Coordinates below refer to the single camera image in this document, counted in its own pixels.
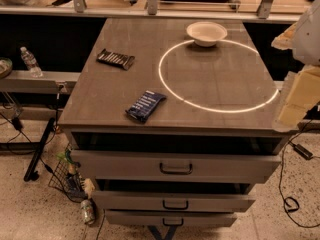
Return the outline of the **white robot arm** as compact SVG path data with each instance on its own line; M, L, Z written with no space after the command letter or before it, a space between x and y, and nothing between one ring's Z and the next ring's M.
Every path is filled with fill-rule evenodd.
M314 0L299 20L277 36L271 46L291 49L304 64L298 73L288 73L272 127L279 132L296 128L306 113L320 101L320 0Z

